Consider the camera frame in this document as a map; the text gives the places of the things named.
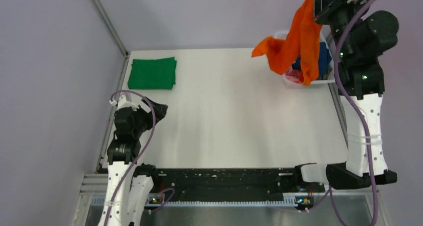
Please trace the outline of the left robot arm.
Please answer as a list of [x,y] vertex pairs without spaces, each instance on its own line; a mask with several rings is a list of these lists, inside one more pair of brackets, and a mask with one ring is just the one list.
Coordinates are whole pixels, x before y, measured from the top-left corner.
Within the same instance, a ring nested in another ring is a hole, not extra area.
[[146,131],[154,131],[166,116],[168,106],[144,98],[142,102],[150,107],[147,112],[124,94],[109,102],[116,107],[115,131],[107,149],[107,188],[99,225],[137,226],[149,194],[160,186],[155,166],[137,164],[145,150],[140,137]]

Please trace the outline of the orange t-shirt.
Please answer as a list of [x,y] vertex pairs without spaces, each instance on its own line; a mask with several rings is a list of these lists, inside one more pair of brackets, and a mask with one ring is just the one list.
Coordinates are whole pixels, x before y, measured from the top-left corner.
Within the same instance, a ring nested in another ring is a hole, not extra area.
[[271,71],[283,75],[300,58],[299,83],[310,86],[319,78],[320,33],[314,21],[315,0],[304,0],[296,11],[285,39],[268,36],[252,51],[251,57],[265,55]]

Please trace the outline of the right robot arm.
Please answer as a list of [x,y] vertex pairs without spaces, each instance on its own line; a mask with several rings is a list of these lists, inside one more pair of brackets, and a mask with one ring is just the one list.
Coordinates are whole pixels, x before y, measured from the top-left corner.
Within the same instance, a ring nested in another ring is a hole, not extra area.
[[347,160],[295,167],[293,187],[306,192],[313,183],[337,190],[396,183],[384,158],[380,110],[385,91],[378,58],[398,43],[399,21],[386,10],[368,14],[376,0],[314,0],[314,21],[328,25],[336,50],[333,69],[346,119]]

